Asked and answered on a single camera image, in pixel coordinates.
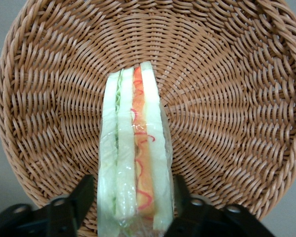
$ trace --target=wrapped sandwich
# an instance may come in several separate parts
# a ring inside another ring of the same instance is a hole
[[[173,219],[172,146],[150,62],[109,75],[98,178],[98,236],[162,236]]]

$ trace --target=woven rattan texture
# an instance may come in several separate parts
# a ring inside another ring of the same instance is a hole
[[[265,216],[296,177],[296,17],[282,0],[29,0],[0,59],[0,136],[26,193],[42,206],[97,180],[108,74],[146,60],[173,174]],[[96,229],[94,203],[80,234]]]

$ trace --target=orange filling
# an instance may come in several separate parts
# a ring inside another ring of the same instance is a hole
[[[134,71],[134,98],[133,108],[135,116],[133,128],[137,153],[135,157],[136,176],[137,176],[137,211],[143,216],[153,216],[154,214],[154,194],[151,178],[150,152],[148,139],[155,141],[155,138],[147,134],[147,125],[144,115],[144,85],[141,68],[137,67]]]

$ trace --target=plastic wrap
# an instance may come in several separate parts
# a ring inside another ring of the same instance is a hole
[[[99,155],[98,236],[163,236],[174,210],[172,145],[150,62],[110,74]]]

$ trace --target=round basket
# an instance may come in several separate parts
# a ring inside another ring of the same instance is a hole
[[[43,206],[97,180],[108,75],[147,60],[173,174],[217,208],[265,216],[296,178],[296,17],[282,0],[28,0],[0,59],[0,136],[26,193]],[[96,202],[79,233],[96,236]]]

